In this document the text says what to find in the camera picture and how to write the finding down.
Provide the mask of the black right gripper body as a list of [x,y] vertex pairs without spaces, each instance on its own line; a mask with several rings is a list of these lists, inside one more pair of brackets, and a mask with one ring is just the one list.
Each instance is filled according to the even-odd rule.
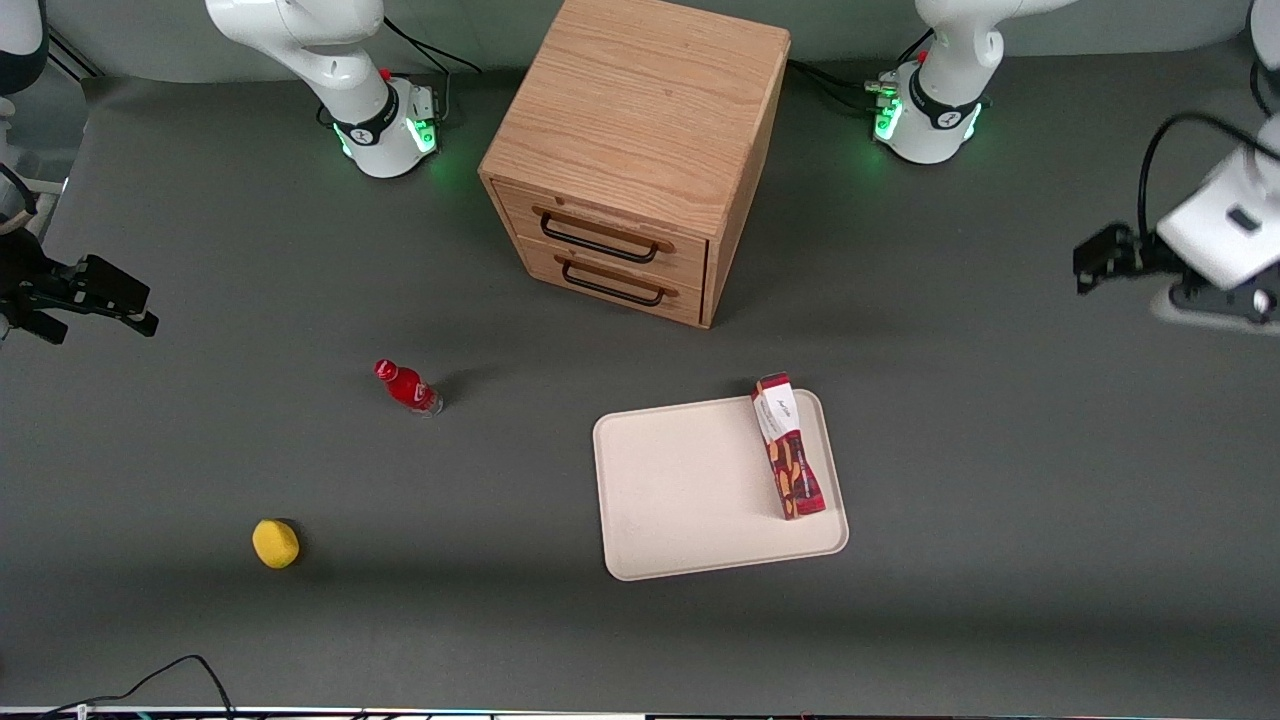
[[1,301],[3,313],[26,313],[33,302],[29,290],[38,292],[36,309],[52,307],[44,296],[49,288],[58,288],[61,264],[49,258],[40,241],[26,228],[18,228],[1,237]]

